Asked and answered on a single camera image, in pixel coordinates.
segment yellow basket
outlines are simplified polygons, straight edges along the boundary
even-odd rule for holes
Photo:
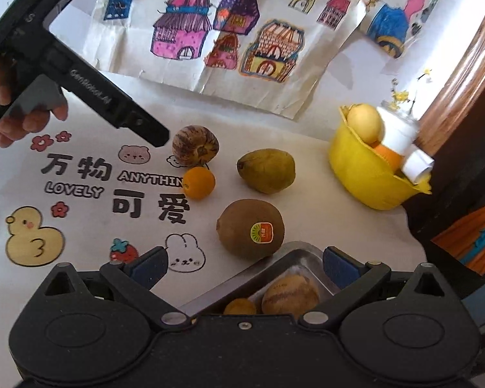
[[[348,126],[348,110],[340,108],[343,121],[329,147],[330,166],[348,192],[376,210],[390,210],[420,192],[431,194],[431,176],[413,185],[392,173],[386,160]]]

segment red roof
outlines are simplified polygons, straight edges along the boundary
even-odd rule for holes
[[[347,12],[349,5],[350,0],[329,0],[329,2],[327,3],[327,7],[335,8],[336,10],[344,13]]]

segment small orange fruit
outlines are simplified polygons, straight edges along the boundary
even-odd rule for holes
[[[216,178],[207,168],[196,166],[185,172],[181,184],[188,198],[203,199],[213,191]]]

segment metal tray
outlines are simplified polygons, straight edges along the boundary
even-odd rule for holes
[[[261,312],[264,293],[276,280],[289,274],[302,274],[318,288],[323,302],[339,292],[323,271],[323,252],[306,242],[289,242],[272,256],[264,258],[219,286],[179,309],[190,317],[205,313],[223,313],[233,299],[247,297]]]

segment yellow duck illustration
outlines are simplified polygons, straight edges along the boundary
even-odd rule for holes
[[[13,263],[37,267],[53,262],[63,251],[63,234],[55,228],[40,228],[42,217],[36,208],[21,207],[5,221],[11,234],[5,251]]]

